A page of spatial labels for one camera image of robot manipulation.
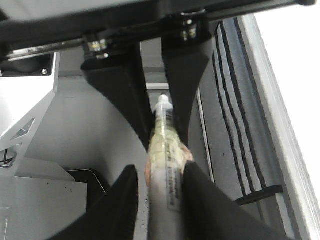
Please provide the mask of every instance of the label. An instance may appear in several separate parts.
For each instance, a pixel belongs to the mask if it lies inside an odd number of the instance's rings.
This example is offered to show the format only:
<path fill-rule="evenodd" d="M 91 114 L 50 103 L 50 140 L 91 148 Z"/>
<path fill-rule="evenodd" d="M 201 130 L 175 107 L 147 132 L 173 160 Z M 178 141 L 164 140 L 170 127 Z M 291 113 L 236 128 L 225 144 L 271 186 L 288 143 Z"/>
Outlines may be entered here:
<path fill-rule="evenodd" d="M 175 148 L 165 144 L 166 155 L 166 196 L 168 209 L 181 211 L 182 202 L 182 176 L 181 169 L 176 160 Z"/>

